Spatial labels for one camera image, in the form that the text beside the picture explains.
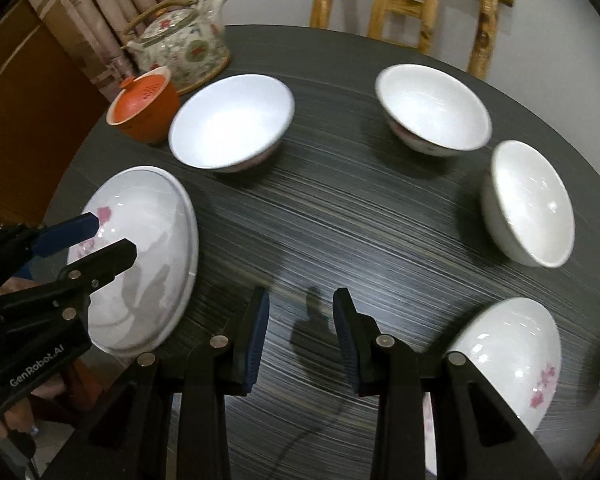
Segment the person's left hand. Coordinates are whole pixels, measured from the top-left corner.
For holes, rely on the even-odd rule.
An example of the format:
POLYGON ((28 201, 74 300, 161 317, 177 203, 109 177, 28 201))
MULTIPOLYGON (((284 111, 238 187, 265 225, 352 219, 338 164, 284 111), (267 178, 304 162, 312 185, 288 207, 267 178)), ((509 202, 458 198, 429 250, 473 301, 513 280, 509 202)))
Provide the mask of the person's left hand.
POLYGON ((0 415, 0 445, 6 442, 12 430, 30 434, 34 426, 32 404, 26 396, 0 415))

